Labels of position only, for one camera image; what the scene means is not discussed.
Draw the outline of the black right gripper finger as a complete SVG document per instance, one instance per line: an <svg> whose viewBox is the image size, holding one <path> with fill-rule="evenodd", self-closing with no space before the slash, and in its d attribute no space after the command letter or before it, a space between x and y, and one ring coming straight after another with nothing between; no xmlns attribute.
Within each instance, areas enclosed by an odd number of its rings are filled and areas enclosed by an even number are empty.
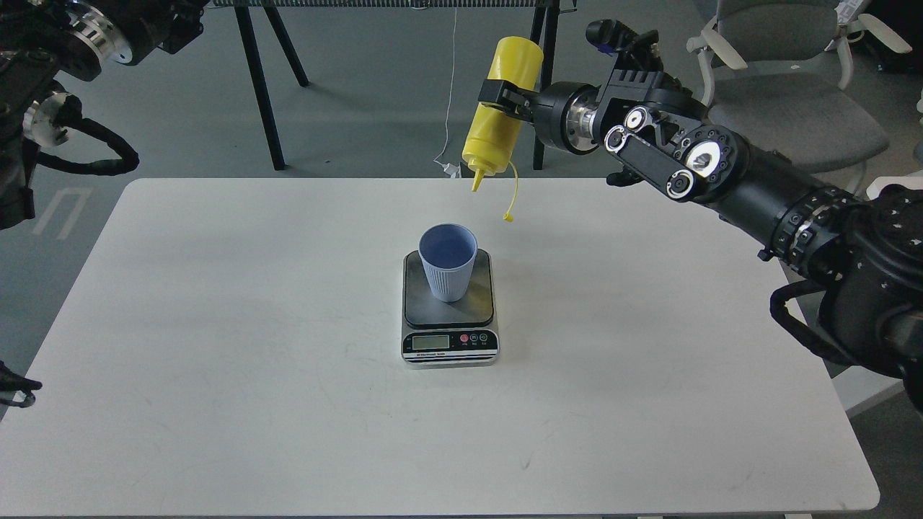
<svg viewBox="0 0 923 519"><path fill-rule="evenodd" d="M538 92L504 79L486 79L481 86L479 105L493 108L516 120L534 120Z"/></svg>

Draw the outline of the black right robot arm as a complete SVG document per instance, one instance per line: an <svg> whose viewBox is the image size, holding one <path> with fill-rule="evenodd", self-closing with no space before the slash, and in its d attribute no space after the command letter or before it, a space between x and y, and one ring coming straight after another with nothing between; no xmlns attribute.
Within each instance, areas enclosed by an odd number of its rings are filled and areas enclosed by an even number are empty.
<svg viewBox="0 0 923 519"><path fill-rule="evenodd" d="M761 243L800 276L771 294L771 317L828 361L903 381L922 397L921 191L889 185L863 201L705 120L705 106L663 69L656 30L620 21L587 26L614 57L600 86L561 81L539 92L489 78L478 101L502 120L530 124L543 144L623 166L611 186L646 182L676 203L696 203Z"/></svg>

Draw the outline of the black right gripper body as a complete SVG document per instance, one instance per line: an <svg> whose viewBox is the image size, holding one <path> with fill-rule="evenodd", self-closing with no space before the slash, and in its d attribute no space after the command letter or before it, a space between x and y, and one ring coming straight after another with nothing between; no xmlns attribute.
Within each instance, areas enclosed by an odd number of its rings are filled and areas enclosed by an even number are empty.
<svg viewBox="0 0 923 519"><path fill-rule="evenodd" d="M570 81L555 82L533 98L533 128L548 148L586 155L597 150L593 122L598 88Z"/></svg>

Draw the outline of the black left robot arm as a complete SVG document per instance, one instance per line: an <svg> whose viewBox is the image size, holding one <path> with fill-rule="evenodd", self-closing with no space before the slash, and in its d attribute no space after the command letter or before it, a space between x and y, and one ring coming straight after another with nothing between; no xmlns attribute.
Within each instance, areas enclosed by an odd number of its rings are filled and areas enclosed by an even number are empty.
<svg viewBox="0 0 923 519"><path fill-rule="evenodd" d="M39 165L69 174L120 175L138 167L123 137L83 114L58 81L92 81L108 61L135 66L152 50L177 53L203 32L204 1L4 1L1 13L1 211L7 229L35 216ZM72 133L97 139L112 160L50 155Z"/></svg>

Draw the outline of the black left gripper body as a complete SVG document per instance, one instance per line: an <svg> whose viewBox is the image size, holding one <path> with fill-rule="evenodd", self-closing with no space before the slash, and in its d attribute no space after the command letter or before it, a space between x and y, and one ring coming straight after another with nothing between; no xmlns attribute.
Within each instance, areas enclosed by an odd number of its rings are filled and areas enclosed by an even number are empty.
<svg viewBox="0 0 923 519"><path fill-rule="evenodd" d="M152 50L174 55L203 32L202 17L208 1L109 1L108 20L124 43L113 58L135 66Z"/></svg>

